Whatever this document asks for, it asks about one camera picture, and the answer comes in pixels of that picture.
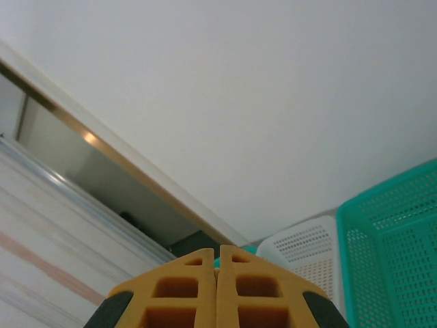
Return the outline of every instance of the orange plastic object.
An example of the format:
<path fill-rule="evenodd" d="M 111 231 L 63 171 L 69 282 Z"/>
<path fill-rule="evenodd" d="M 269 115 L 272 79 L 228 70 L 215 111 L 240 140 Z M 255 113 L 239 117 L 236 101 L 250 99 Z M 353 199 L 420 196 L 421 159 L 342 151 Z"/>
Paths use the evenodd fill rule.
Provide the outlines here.
<path fill-rule="evenodd" d="M 307 280 L 238 247 L 222 245 L 220 271 L 214 270 L 212 249 L 178 258 L 115 287 L 107 301 L 114 304 L 120 296 L 128 297 L 127 303 L 122 309 L 102 306 L 86 327 L 108 327 L 100 319 L 115 308 L 121 309 L 111 324 L 115 328 L 317 328 L 306 292 L 330 302 Z M 337 313 L 333 309 L 327 312 Z"/>

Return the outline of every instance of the pink stripe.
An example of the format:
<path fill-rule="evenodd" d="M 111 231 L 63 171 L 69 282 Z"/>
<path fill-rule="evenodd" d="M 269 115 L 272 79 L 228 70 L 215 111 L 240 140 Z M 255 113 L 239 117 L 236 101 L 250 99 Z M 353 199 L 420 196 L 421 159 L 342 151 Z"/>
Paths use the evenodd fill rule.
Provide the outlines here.
<path fill-rule="evenodd" d="M 104 296 L 96 292 L 91 287 L 85 285 L 79 279 L 73 277 L 68 272 L 58 268 L 57 266 L 47 262 L 39 255 L 33 253 L 30 249 L 27 249 L 24 245 L 10 238 L 7 234 L 0 231 L 0 246 L 10 253 L 18 256 L 22 260 L 32 264 L 44 271 L 50 278 L 59 282 L 73 293 L 87 299 L 93 304 L 100 305 L 103 302 Z"/>

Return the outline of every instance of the black rubber edge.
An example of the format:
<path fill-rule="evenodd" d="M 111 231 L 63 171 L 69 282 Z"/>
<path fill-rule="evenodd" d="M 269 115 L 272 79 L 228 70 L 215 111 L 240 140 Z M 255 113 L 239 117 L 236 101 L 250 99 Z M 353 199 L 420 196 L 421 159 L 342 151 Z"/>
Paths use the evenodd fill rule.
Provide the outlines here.
<path fill-rule="evenodd" d="M 320 328 L 349 328 L 334 303 L 315 292 L 304 292 L 303 297 Z"/>
<path fill-rule="evenodd" d="M 133 296 L 133 292 L 119 292 L 105 299 L 83 328 L 115 328 Z"/>

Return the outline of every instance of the perforated basket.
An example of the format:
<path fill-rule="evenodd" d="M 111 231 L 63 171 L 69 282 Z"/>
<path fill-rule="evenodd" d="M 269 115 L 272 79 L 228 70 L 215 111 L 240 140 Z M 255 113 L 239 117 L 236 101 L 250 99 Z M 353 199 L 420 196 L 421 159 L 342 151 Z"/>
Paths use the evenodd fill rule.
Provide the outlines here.
<path fill-rule="evenodd" d="M 259 245 L 257 255 L 318 285 L 345 314 L 334 218 L 311 219 L 278 232 Z"/>
<path fill-rule="evenodd" d="M 437 327 L 437 161 L 337 212 L 351 327 Z"/>

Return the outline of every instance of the green plastic basket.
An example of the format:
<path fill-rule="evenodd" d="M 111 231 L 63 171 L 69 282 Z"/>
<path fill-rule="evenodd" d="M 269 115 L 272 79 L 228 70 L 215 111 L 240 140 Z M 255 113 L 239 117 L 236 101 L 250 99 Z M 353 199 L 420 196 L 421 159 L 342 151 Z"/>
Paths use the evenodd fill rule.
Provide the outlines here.
<path fill-rule="evenodd" d="M 437 160 L 337 213 L 351 327 L 437 327 Z"/>

